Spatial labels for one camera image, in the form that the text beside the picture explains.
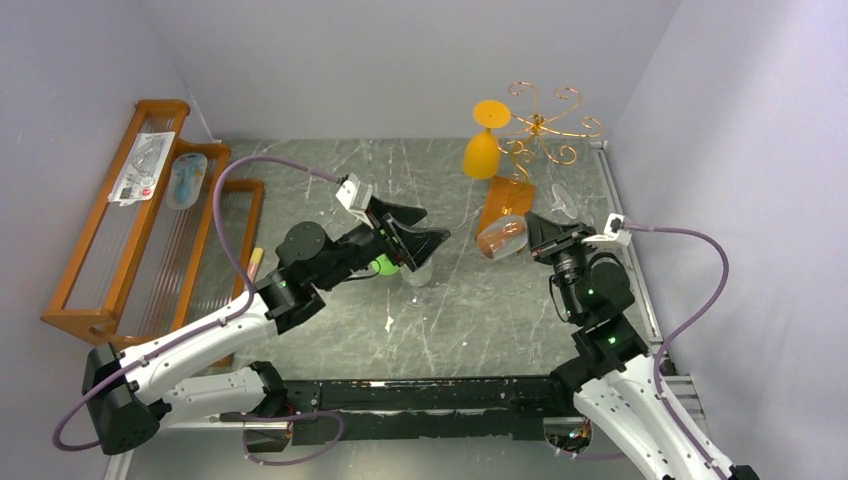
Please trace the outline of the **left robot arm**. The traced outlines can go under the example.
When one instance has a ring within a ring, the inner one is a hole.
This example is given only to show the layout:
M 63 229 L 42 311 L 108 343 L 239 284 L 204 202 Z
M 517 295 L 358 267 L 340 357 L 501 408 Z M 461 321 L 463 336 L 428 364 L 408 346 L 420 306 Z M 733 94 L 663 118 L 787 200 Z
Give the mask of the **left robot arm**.
M 336 239 L 313 221 L 295 224 L 276 248 L 276 269 L 224 307 L 163 337 L 120 350 L 107 342 L 86 359 L 82 394 L 106 455 L 133 450 L 185 418 L 239 412 L 278 417 L 286 387 L 276 368 L 256 362 L 232 374 L 199 371 L 252 342 L 282 335 L 324 308 L 320 294 L 379 257 L 412 271 L 451 236 L 420 226 L 427 211 L 369 198 L 349 212 L 358 224 Z

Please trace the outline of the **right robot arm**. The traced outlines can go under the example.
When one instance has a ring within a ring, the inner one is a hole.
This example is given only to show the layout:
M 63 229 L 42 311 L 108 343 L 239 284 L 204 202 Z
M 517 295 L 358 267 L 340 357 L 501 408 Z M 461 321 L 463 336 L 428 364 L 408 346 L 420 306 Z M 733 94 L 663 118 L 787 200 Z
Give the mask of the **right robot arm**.
M 552 291 L 565 308 L 559 317 L 576 326 L 577 356 L 552 371 L 553 408 L 577 411 L 600 428 L 647 479 L 755 479 L 749 465 L 736 463 L 698 426 L 661 373 L 670 344 L 700 319 L 725 289 L 729 259 L 710 236 L 691 229 L 633 222 L 608 216 L 603 231 L 583 224 L 558 224 L 528 212 L 527 246 L 533 260 L 552 267 Z M 624 263 L 601 243 L 628 245 L 635 232 L 680 234 L 710 244 L 722 262 L 719 283 L 707 302 L 653 351 L 625 311 L 635 302 Z

